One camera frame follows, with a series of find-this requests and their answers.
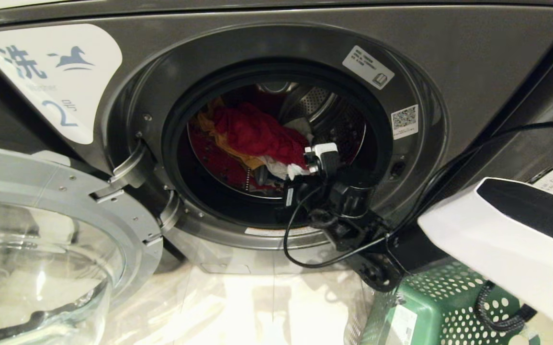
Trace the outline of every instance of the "machine number label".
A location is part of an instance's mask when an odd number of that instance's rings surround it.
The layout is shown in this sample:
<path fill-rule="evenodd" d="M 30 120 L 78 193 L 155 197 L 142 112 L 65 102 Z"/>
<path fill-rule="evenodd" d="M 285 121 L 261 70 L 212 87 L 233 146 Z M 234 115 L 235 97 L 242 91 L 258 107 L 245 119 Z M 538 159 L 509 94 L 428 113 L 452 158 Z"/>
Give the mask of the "machine number label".
<path fill-rule="evenodd" d="M 114 38 L 92 24 L 0 31 L 0 70 L 78 144 L 93 142 L 98 104 L 122 61 Z"/>
<path fill-rule="evenodd" d="M 395 76 L 395 73 L 359 46 L 351 49 L 342 65 L 379 90 L 382 90 Z"/>

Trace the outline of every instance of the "qr code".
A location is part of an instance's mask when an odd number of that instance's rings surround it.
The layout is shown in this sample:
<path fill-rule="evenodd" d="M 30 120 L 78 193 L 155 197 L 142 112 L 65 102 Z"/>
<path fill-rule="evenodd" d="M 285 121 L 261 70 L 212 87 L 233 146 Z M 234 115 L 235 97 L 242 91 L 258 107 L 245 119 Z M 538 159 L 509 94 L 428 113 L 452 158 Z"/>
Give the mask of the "qr code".
<path fill-rule="evenodd" d="M 413 105 L 392 114 L 393 129 L 398 129 L 417 122 L 417 106 Z"/>

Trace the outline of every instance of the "white cloth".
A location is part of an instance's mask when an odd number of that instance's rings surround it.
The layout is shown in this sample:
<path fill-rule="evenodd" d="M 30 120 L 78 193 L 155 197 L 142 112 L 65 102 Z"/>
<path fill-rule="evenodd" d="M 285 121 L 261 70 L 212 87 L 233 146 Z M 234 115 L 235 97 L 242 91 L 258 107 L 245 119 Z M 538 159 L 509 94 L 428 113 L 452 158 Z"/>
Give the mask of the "white cloth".
<path fill-rule="evenodd" d="M 295 129 L 303 135 L 306 140 L 308 140 L 308 144 L 311 145 L 313 143 L 314 135 L 313 135 L 313 128 L 311 127 L 311 123 L 308 121 L 305 117 L 296 118 L 295 120 L 291 120 L 283 125 L 283 127 Z"/>
<path fill-rule="evenodd" d="M 278 177 L 281 180 L 286 180 L 287 177 L 291 181 L 298 175 L 310 175 L 310 171 L 302 169 L 298 164 L 289 164 L 281 163 L 274 160 L 270 156 L 261 156 L 258 157 L 260 161 L 266 164 L 266 168 L 270 171 L 270 174 Z"/>

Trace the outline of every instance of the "orange cloth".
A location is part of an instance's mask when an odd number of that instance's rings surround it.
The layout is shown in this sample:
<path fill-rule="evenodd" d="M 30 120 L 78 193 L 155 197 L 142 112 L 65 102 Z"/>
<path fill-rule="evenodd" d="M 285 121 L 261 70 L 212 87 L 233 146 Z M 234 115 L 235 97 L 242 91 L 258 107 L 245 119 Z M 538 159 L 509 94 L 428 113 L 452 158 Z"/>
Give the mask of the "orange cloth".
<path fill-rule="evenodd" d="M 264 165 L 264 163 L 261 160 L 259 160 L 257 157 L 244 155 L 243 153 L 240 153 L 234 150 L 227 143 L 227 135 L 225 133 L 223 134 L 218 133 L 217 130 L 214 128 L 214 122 L 213 122 L 214 110 L 218 107 L 224 107 L 224 106 L 225 104 L 223 103 L 223 100 L 221 99 L 221 97 L 219 97 L 219 98 L 215 98 L 210 103 L 208 103 L 208 111 L 198 112 L 197 119 L 202 131 L 208 132 L 208 135 L 214 137 L 214 142 L 215 144 L 217 144 L 218 147 L 220 147 L 223 151 L 226 151 L 233 157 L 240 159 L 243 162 L 243 164 L 248 166 L 251 170 L 255 170 L 256 168 L 259 168 L 260 166 Z"/>

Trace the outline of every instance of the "washer door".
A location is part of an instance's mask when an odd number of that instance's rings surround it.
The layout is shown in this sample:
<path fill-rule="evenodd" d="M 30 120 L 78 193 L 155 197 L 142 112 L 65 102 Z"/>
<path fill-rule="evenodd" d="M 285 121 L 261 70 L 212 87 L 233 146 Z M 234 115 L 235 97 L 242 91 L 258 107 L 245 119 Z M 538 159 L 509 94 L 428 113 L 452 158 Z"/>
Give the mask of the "washer door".
<path fill-rule="evenodd" d="M 123 190 L 0 150 L 0 341 L 86 343 L 162 255 L 156 219 Z"/>

